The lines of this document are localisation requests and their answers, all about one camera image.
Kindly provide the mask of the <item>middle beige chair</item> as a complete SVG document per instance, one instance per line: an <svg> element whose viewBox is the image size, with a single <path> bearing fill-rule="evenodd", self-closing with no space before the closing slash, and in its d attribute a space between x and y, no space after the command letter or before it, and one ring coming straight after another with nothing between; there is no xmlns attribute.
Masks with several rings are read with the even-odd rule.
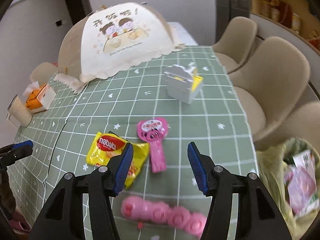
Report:
<svg viewBox="0 0 320 240"><path fill-rule="evenodd" d="M271 134L302 96L310 77L304 54L287 40L269 37L231 74L254 142Z"/></svg>

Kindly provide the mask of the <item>far beige chair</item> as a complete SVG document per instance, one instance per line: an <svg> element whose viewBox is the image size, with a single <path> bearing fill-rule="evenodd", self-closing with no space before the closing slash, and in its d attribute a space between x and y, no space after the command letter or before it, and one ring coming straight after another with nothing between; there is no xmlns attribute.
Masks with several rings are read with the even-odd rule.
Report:
<svg viewBox="0 0 320 240"><path fill-rule="evenodd" d="M258 25L251 19L233 18L219 41L212 46L215 56L228 74L242 67L252 51Z"/></svg>

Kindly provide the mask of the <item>beige chair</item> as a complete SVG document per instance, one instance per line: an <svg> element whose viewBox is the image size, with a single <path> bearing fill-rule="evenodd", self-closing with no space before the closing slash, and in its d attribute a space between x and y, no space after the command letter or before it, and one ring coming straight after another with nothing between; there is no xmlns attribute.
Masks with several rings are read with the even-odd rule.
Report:
<svg viewBox="0 0 320 240"><path fill-rule="evenodd" d="M256 150L264 151L298 137L308 141L319 152L319 132L319 101L312 101L292 112L275 131L254 145Z"/></svg>
<svg viewBox="0 0 320 240"><path fill-rule="evenodd" d="M302 96L310 77L304 54L287 40L269 37L231 74L254 142L271 134Z"/></svg>
<svg viewBox="0 0 320 240"><path fill-rule="evenodd" d="M215 56L228 74L242 67L252 51L258 25L251 19L233 18L219 41L212 46Z"/></svg>

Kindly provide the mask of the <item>pink caterpillar toy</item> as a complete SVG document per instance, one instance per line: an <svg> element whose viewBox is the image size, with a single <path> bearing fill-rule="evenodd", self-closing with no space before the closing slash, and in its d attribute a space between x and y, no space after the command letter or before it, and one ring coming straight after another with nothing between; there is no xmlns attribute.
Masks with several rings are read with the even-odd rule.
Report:
<svg viewBox="0 0 320 240"><path fill-rule="evenodd" d="M170 207L165 202L151 202L138 196L129 196L121 204L124 218L140 223L167 224L186 233L201 237L207 217L199 212L190 212L183 206Z"/></svg>

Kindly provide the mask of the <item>near beige chair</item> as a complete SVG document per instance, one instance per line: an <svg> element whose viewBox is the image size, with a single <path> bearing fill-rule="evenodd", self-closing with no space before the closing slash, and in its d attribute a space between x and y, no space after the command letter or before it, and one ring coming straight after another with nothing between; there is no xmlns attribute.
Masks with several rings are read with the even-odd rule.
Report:
<svg viewBox="0 0 320 240"><path fill-rule="evenodd" d="M319 152L319 132L319 101L312 101L292 112L275 131L254 145L256 150L264 151L298 137L308 141Z"/></svg>

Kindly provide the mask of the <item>trash bin yellow bag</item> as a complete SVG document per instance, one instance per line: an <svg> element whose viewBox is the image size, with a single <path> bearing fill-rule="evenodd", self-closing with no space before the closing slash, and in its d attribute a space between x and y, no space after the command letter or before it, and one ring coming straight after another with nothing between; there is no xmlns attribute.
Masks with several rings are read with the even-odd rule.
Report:
<svg viewBox="0 0 320 240"><path fill-rule="evenodd" d="M263 181L293 239L301 239L319 215L319 153L306 140L290 138L257 151Z"/></svg>

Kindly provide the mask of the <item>green grid tablecloth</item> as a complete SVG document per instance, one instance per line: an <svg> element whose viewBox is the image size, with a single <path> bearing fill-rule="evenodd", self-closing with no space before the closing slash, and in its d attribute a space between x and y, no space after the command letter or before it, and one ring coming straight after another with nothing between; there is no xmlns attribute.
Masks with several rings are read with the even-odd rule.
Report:
<svg viewBox="0 0 320 240"><path fill-rule="evenodd" d="M167 95L164 72L167 66L189 63L197 65L203 86L196 98L185 104ZM153 173L146 162L133 184L112 199L122 239L191 239L184 231L166 225L145 223L138 229L136 222L125 220L120 212L123 199L137 195L207 214L210 199L198 190L187 158L190 142L233 174L257 170L244 109L224 66L209 47L189 46L107 80L93 80L79 95L59 82L51 85L56 97L50 108L35 114L15 138L16 142L31 140L33 154L8 170L17 206L29 224L35 222L66 172L79 176L94 170L86 163L86 155L98 132L113 132L138 142L136 126L142 120L167 120L169 132L163 140L167 169Z"/></svg>

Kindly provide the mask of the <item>pink lollipop wrapper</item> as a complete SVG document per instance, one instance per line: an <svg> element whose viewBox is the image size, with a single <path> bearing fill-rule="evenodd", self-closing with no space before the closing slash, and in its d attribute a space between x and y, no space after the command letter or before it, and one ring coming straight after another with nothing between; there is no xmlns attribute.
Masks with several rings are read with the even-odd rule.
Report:
<svg viewBox="0 0 320 240"><path fill-rule="evenodd" d="M150 147L150 160L153 173L163 172L167 169L163 139L168 134L168 123L163 117L142 120L137 124L137 134L141 140Z"/></svg>

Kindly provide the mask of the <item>beige mesh food cover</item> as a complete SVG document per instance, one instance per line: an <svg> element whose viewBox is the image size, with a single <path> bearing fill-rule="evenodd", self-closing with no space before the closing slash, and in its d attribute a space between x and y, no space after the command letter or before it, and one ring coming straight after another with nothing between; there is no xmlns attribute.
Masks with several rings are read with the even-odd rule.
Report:
<svg viewBox="0 0 320 240"><path fill-rule="evenodd" d="M78 94L94 79L106 80L184 48L185 44L153 7L122 3L93 12L68 31L54 79Z"/></svg>

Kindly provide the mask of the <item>orange white tissue box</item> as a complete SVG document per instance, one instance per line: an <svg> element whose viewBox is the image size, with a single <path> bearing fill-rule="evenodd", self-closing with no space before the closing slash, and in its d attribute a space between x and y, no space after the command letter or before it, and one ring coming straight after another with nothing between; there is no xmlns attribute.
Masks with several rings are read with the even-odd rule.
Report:
<svg viewBox="0 0 320 240"><path fill-rule="evenodd" d="M39 82L31 83L23 92L26 102L25 106L32 114L47 111L56 97L56 93L53 88L45 83L39 85Z"/></svg>

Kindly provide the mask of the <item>yellow nabati wafer wrapper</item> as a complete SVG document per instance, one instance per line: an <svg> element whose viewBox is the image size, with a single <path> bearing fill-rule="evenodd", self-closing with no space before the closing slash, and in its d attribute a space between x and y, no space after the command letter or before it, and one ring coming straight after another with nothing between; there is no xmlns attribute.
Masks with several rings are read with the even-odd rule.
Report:
<svg viewBox="0 0 320 240"><path fill-rule="evenodd" d="M106 166L110 159L120 155L129 141L114 133L98 132L86 156L86 163L93 166ZM148 143L131 143L133 145L133 159L125 180L125 188L129 188L138 175L149 155Z"/></svg>

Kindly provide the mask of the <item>white yellow toy box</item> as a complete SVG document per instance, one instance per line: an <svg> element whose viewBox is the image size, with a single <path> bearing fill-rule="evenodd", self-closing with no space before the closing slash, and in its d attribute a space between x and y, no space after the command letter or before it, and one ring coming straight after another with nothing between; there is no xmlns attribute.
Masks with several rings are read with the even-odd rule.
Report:
<svg viewBox="0 0 320 240"><path fill-rule="evenodd" d="M164 74L168 96L188 105L202 89L203 77L198 74L198 67L195 62L189 63L188 67L178 64L168 66Z"/></svg>

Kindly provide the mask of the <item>beige cup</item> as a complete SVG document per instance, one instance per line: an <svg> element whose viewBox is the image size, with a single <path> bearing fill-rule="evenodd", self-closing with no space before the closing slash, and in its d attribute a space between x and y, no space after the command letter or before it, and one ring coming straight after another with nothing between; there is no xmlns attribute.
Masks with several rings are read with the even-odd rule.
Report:
<svg viewBox="0 0 320 240"><path fill-rule="evenodd" d="M20 126L27 127L33 117L32 114L28 111L27 107L25 107L24 103L20 100L18 95L14 96L7 108L7 111L7 121L10 122L16 129L19 129ZM17 120L20 123L20 126L15 124L11 120L12 118Z"/></svg>

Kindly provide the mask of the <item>green white snack bag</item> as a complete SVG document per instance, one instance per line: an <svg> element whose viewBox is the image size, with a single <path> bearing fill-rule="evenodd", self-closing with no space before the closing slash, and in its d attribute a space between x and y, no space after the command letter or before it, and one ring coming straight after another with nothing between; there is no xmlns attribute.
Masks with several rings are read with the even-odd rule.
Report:
<svg viewBox="0 0 320 240"><path fill-rule="evenodd" d="M287 159L284 185L287 201L296 218L319 208L315 158L310 150L304 150Z"/></svg>

